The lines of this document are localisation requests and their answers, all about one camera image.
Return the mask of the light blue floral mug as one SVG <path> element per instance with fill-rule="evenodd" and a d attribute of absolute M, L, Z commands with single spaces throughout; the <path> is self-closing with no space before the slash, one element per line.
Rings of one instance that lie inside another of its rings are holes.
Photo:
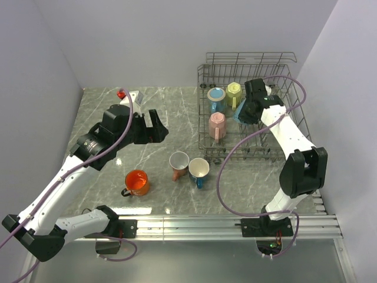
<path fill-rule="evenodd" d="M 243 106 L 244 106 L 244 102 L 245 102 L 245 100 L 242 100 L 242 102 L 241 102 L 241 103 L 239 104 L 239 106 L 236 108 L 236 111 L 235 111 L 234 114 L 233 114 L 233 120 L 236 121 L 236 122 L 238 122 L 238 123 L 241 124 L 241 125 L 246 126 L 247 124 L 246 124 L 244 121 L 242 121 L 242 120 L 240 119 L 240 117 L 239 117 L 240 112 L 241 112 L 241 109 L 242 109 Z"/>

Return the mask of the yellow faceted mug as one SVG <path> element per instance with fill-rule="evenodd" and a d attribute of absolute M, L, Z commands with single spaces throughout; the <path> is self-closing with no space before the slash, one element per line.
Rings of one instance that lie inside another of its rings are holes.
<path fill-rule="evenodd" d="M 237 82 L 232 82 L 226 87 L 226 103 L 232 108 L 233 111 L 236 110 L 241 102 L 242 98 L 242 87 Z"/>

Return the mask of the pink faceted mug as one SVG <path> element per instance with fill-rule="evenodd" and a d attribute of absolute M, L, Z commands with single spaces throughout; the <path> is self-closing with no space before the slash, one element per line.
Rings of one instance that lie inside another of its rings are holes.
<path fill-rule="evenodd" d="M 209 119 L 209 135 L 216 143 L 226 135 L 226 117 L 221 112 L 215 112 Z"/>

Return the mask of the blue mug orange interior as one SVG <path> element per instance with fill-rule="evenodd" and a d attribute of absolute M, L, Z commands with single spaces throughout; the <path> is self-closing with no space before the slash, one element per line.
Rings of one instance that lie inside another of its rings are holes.
<path fill-rule="evenodd" d="M 214 87 L 207 92 L 207 98 L 210 103 L 211 114 L 216 112 L 223 113 L 226 103 L 226 92 L 222 88 Z"/>

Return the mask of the salmon floral mug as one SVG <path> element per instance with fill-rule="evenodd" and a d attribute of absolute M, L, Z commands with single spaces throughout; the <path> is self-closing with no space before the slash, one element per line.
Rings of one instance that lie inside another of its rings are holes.
<path fill-rule="evenodd" d="M 190 158 L 185 152 L 174 152 L 169 158 L 169 164 L 173 170 L 172 181 L 176 182 L 188 171 Z"/>

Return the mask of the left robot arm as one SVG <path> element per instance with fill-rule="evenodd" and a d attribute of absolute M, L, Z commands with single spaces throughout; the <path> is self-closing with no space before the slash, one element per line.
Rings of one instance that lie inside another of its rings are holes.
<path fill-rule="evenodd" d="M 120 234 L 119 216 L 108 206 L 71 218 L 62 218 L 65 208 L 88 181 L 99 174 L 117 152 L 129 144 L 161 143 L 168 130 L 155 109 L 149 110 L 152 125 L 143 114 L 125 105 L 114 104 L 102 120 L 80 136 L 62 168 L 43 192 L 22 212 L 9 214 L 2 226 L 37 260 L 46 262 L 64 245 L 95 233 L 106 237 Z"/>

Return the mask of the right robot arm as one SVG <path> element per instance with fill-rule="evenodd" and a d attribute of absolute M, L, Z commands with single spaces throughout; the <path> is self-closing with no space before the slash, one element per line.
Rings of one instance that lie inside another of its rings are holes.
<path fill-rule="evenodd" d="M 270 213 L 259 221 L 265 235 L 273 235 L 280 221 L 288 217 L 296 205 L 323 187 L 328 153 L 316 147 L 289 116 L 282 99 L 267 90 L 261 78 L 245 82 L 246 99 L 239 113 L 245 123 L 262 122 L 285 155 L 285 164 L 279 176 L 280 189 L 262 210 Z"/>

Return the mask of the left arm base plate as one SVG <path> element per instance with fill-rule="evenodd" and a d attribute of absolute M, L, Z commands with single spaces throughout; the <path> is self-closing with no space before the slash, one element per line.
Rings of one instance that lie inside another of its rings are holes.
<path fill-rule="evenodd" d="M 133 239 L 137 234 L 137 223 L 136 219 L 110 220 L 104 231 L 91 233 L 86 238 L 93 238 L 95 235 L 104 235 L 113 238 Z"/>

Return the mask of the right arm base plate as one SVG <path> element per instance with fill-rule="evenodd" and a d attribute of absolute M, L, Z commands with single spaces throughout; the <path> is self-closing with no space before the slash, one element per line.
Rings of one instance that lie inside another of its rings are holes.
<path fill-rule="evenodd" d="M 275 237 L 293 236 L 293 228 L 289 218 L 278 221 L 271 220 L 268 216 L 259 218 L 243 218 L 236 226 L 240 226 L 242 237 Z"/>

